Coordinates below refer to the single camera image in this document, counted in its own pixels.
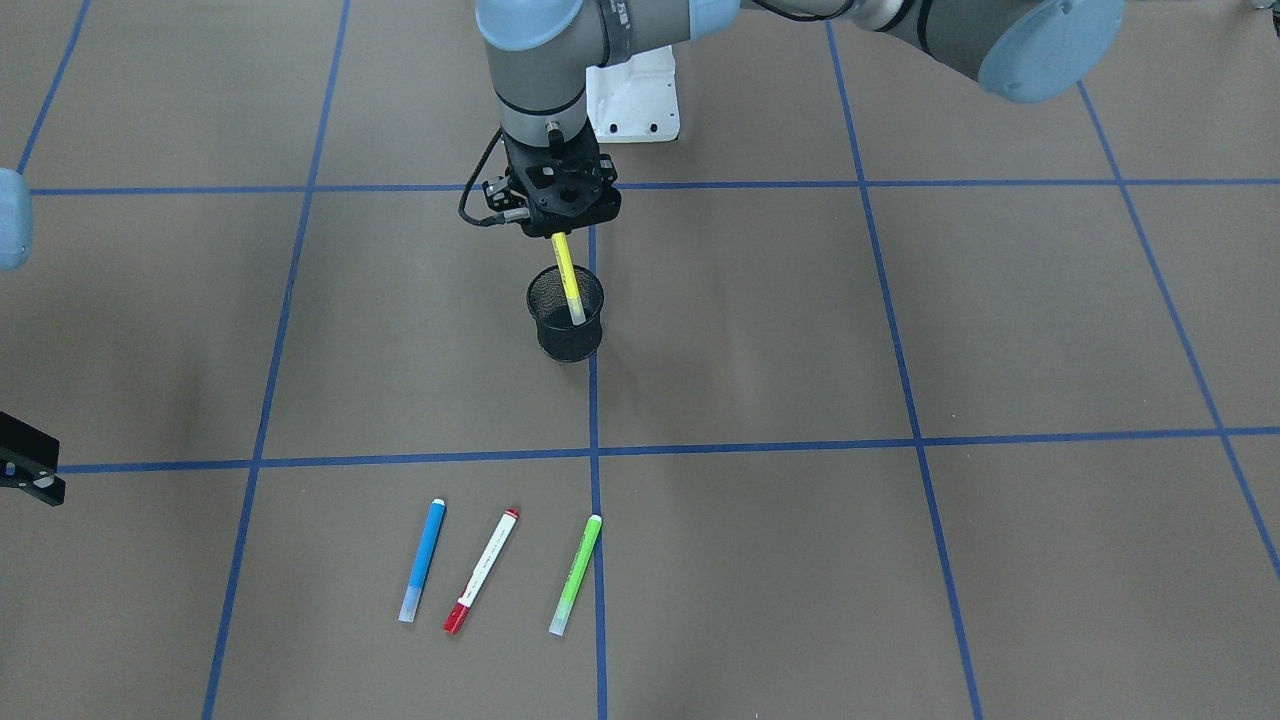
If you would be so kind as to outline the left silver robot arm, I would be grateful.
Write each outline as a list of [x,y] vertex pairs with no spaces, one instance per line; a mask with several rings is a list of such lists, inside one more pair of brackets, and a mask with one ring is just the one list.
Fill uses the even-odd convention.
[[[479,1],[500,111],[492,146],[506,170],[483,183],[475,227],[549,238],[612,222],[622,197],[589,117],[588,70],[726,31],[741,1]],[[1114,45],[1121,1],[754,1],[797,24],[847,20],[887,35],[1010,102],[1042,102],[1083,79]]]

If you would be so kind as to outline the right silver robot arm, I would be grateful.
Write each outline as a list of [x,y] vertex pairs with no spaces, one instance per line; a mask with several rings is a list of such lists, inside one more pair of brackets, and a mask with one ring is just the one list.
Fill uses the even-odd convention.
[[[22,266],[33,246],[31,191],[17,170],[1,169],[1,266]],[[1,484],[58,507],[65,502],[67,483],[58,475],[61,443],[49,433],[1,414]]]

